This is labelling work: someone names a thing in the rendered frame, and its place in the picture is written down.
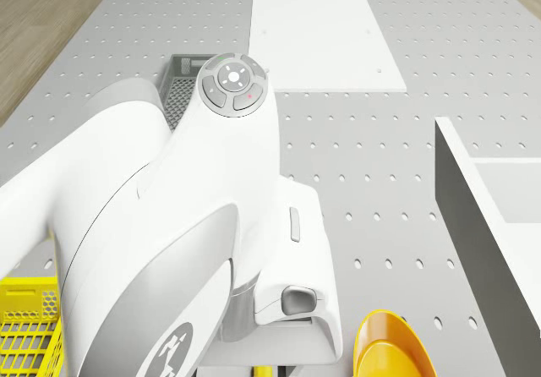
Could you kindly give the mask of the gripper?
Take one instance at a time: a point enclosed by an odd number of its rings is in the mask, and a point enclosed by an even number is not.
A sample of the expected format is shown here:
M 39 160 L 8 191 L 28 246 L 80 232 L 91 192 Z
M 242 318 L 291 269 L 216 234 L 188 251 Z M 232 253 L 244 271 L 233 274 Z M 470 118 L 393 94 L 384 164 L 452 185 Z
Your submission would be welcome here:
M 197 377 L 252 377 L 254 366 L 333 364 L 342 356 L 342 342 L 334 341 L 319 317 L 279 321 L 255 327 L 237 341 L 225 340 L 222 327 L 197 368 Z

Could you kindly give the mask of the yellow bowl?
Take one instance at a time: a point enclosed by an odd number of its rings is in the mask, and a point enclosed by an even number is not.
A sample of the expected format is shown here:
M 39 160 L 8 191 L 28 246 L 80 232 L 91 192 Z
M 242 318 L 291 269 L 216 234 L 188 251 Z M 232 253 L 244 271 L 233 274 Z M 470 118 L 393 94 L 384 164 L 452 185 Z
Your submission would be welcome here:
M 354 342 L 352 377 L 437 377 L 423 343 L 398 314 L 369 313 Z

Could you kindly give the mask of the yellow basket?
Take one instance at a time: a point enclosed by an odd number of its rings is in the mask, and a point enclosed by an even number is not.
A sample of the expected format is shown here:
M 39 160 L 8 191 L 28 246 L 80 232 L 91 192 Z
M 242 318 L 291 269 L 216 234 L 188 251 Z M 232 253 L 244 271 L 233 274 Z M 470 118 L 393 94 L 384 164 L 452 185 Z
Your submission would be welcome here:
M 63 338 L 57 278 L 0 281 L 0 377 L 60 377 Z

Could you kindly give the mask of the dark grey basket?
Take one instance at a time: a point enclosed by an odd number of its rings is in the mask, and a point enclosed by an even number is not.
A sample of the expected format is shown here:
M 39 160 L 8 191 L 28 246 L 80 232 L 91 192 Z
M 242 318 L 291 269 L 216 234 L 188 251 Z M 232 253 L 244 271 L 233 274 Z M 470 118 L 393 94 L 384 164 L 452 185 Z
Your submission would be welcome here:
M 158 87 L 162 110 L 173 131 L 181 120 L 194 91 L 201 67 L 214 54 L 173 54 Z

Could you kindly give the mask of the white cabinet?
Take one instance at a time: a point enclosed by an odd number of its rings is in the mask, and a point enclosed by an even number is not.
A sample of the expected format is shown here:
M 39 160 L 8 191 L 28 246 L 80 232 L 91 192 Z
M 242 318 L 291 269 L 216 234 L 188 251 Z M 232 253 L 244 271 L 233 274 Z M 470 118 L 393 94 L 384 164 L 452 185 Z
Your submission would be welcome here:
M 435 198 L 492 337 L 541 344 L 541 157 L 473 156 L 435 119 Z

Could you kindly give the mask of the white board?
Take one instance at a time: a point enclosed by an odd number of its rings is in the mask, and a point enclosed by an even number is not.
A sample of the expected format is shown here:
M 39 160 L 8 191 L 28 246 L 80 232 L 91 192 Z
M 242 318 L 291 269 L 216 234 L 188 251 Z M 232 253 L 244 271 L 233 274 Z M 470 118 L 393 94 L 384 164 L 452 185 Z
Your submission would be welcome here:
M 277 91 L 406 89 L 367 0 L 253 0 L 249 55 Z

